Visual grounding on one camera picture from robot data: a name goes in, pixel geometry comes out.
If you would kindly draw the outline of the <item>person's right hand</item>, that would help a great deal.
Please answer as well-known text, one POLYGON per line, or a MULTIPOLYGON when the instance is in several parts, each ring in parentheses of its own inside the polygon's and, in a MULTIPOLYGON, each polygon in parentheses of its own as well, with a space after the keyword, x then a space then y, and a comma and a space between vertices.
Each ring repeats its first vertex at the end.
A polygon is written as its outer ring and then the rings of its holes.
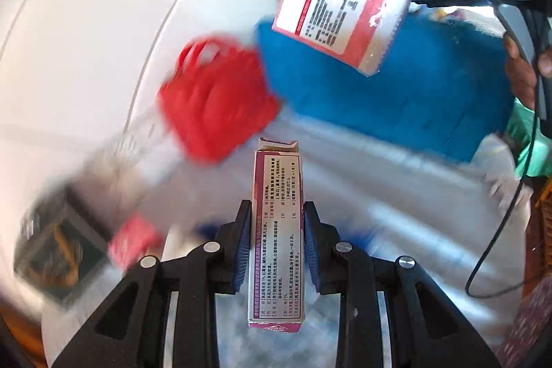
POLYGON ((510 82, 511 91, 524 107, 534 110, 537 85, 535 71, 521 57, 518 46, 508 33, 503 35, 503 44, 507 54, 505 74, 510 82))

